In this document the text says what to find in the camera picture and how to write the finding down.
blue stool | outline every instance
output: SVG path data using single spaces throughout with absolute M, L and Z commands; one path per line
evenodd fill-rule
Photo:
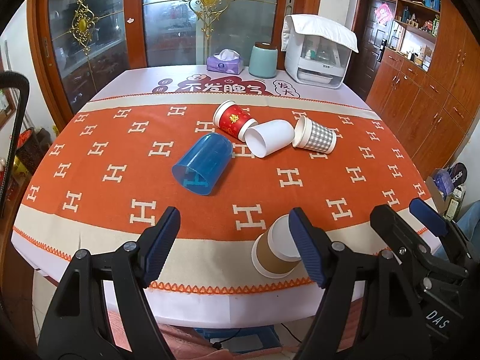
M 275 332 L 274 326 L 259 326 L 259 327 L 246 327 L 240 329 L 202 329 L 195 328 L 196 332 L 203 336 L 206 340 L 210 341 L 213 338 L 225 339 L 232 336 L 235 337 L 247 337 L 249 335 L 256 335 L 262 343 L 261 348 L 236 351 L 236 353 L 249 353 L 254 350 L 264 350 L 270 348 L 281 347 L 280 339 Z

orange tablecloth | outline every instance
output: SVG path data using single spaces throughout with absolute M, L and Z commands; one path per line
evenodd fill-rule
M 289 146 L 255 158 L 244 143 L 213 126 L 212 115 L 225 99 L 259 122 L 284 119 L 295 125 L 299 115 L 306 115 L 334 129 L 337 145 L 329 155 Z M 171 167 L 211 131 L 229 138 L 234 154 L 213 193 L 199 196 L 174 180 Z M 95 254 L 137 239 L 167 206 L 175 206 L 181 229 L 151 285 L 150 302 L 166 292 L 170 298 L 179 293 L 252 296 L 312 286 L 302 264 L 287 278 L 273 280 L 251 263 L 253 242 L 291 208 L 302 207 L 331 239 L 373 254 L 385 247 L 369 226 L 375 205 L 390 204 L 417 232 L 428 232 L 408 213 L 415 197 L 431 203 L 413 163 L 373 111 L 263 95 L 131 95 L 92 101 L 69 123 L 32 178 L 15 239 L 67 262 L 79 248 Z M 31 249 L 15 245 L 33 261 Z M 38 257 L 34 265 L 48 271 Z M 198 302 L 212 302 L 204 299 Z M 275 320 L 272 311 L 266 312 L 261 321 Z M 154 314 L 171 322 L 162 320 L 161 310 Z M 197 326 L 201 319 L 196 318 Z

screw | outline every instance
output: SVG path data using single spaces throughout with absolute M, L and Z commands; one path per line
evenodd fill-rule
M 387 260 L 393 259 L 393 253 L 391 250 L 383 249 L 382 250 L 382 257 Z
M 426 290 L 431 290 L 432 284 L 431 284 L 431 280 L 428 277 L 423 278 L 423 287 Z
M 135 248 L 137 247 L 137 244 L 136 242 L 133 242 L 133 241 L 128 241 L 126 243 L 123 244 L 123 249 L 125 251 L 132 251 L 134 250 Z
M 87 250 L 86 249 L 79 249 L 75 253 L 75 257 L 78 258 L 78 259 L 82 259 L 85 256 L 87 256 Z
M 335 251 L 343 251 L 345 250 L 345 245 L 341 242 L 335 241 L 332 243 L 332 249 Z

blue gripper pad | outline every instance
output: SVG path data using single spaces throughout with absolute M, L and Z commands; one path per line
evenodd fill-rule
M 308 227 L 311 227 L 311 223 L 302 210 L 293 209 L 290 211 L 290 233 L 300 253 L 303 265 L 311 280 L 315 281 L 318 287 L 324 288 L 326 277 L 322 270 L 322 259 L 314 241 L 311 239 Z
M 413 199 L 410 202 L 409 211 L 436 237 L 444 237 L 447 235 L 448 225 L 445 219 L 422 199 Z
M 139 278 L 146 288 L 157 280 L 180 230 L 180 211 L 167 207 L 155 226 L 147 228 L 138 239 L 139 265 L 143 277 Z

teal canister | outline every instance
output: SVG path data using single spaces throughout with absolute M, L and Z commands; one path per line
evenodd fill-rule
M 255 42 L 251 50 L 248 72 L 255 77 L 271 79 L 277 75 L 277 46 Z

